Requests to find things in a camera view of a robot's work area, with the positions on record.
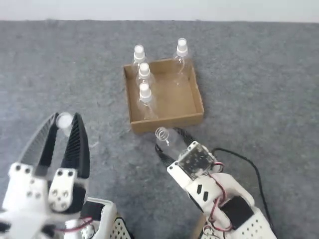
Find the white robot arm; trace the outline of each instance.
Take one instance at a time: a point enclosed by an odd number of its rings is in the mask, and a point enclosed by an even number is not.
[[[79,114],[71,122],[61,166],[48,178],[58,116],[45,121],[10,167],[0,239],[113,239],[120,233],[130,239],[114,203],[87,198],[90,153]],[[58,226],[64,223],[66,228]]]
[[[276,239],[253,197],[231,175],[219,172],[221,165],[194,141],[187,153],[167,167],[207,218],[201,238]]]

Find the open cardboard box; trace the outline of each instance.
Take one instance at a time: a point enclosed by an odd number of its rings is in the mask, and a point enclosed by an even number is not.
[[[130,123],[134,133],[154,132],[158,127],[184,127],[203,121],[204,107],[196,82],[193,63],[188,71],[186,84],[177,85],[177,74],[172,59],[150,63],[156,81],[151,90],[156,97],[158,119],[144,120],[137,101],[139,89],[131,65],[124,66]]]

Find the bottle cap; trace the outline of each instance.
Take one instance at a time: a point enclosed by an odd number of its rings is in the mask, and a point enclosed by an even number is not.
[[[151,101],[152,92],[148,83],[140,83],[140,99],[145,103]]]
[[[145,61],[145,52],[142,45],[136,45],[134,47],[134,61],[142,63]]]
[[[72,121],[73,115],[68,112],[63,112],[60,113],[59,116],[56,118],[56,126],[58,126],[59,129],[63,130],[63,133],[66,136],[70,136]]]
[[[178,56],[184,57],[188,54],[187,41],[185,38],[180,38],[177,42],[176,53]]]
[[[148,63],[143,62],[139,68],[139,77],[147,79],[151,75],[150,66]]]

